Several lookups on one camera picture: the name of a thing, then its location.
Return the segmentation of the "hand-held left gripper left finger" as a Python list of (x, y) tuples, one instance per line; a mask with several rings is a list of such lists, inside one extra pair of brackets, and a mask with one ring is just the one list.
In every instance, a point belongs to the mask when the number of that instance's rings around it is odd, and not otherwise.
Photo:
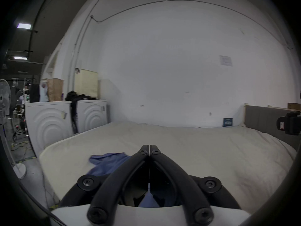
[(114, 172), (102, 176), (82, 175), (60, 201), (58, 208), (90, 204), (86, 214), (92, 225), (112, 225), (117, 205), (132, 177), (144, 168), (149, 159), (149, 145), (132, 155)]

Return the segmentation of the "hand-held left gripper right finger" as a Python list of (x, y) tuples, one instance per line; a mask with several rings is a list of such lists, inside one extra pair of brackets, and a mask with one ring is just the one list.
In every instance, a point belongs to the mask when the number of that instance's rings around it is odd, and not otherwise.
[(214, 219), (211, 206), (241, 210), (236, 199), (218, 178), (189, 175), (156, 145), (150, 145), (150, 163), (150, 179), (159, 180), (156, 173), (151, 172), (157, 170), (169, 180), (174, 190), (173, 206), (182, 203), (187, 225), (211, 224)]

